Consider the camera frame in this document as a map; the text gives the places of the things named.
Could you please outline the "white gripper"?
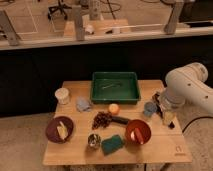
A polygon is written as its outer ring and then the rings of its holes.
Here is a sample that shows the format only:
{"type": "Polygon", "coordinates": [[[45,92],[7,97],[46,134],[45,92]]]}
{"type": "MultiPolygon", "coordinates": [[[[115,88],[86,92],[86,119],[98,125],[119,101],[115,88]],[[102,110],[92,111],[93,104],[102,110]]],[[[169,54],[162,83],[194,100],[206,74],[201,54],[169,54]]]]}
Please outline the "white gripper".
{"type": "Polygon", "coordinates": [[[172,111],[171,104],[166,97],[162,93],[156,92],[152,96],[152,100],[157,106],[157,114],[161,117],[162,123],[170,129],[174,129],[175,124],[173,123],[173,119],[175,113],[172,111]]]}

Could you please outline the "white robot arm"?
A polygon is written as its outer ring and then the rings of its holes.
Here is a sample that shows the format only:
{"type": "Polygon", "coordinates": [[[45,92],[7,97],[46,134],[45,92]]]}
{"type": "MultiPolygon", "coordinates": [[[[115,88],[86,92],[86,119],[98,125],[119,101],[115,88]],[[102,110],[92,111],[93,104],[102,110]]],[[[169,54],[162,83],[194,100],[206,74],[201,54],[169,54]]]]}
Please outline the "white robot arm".
{"type": "Polygon", "coordinates": [[[198,62],[173,69],[166,74],[166,87],[157,97],[164,125],[171,124],[176,110],[186,101],[213,114],[213,88],[205,84],[207,78],[207,68],[198,62]]]}

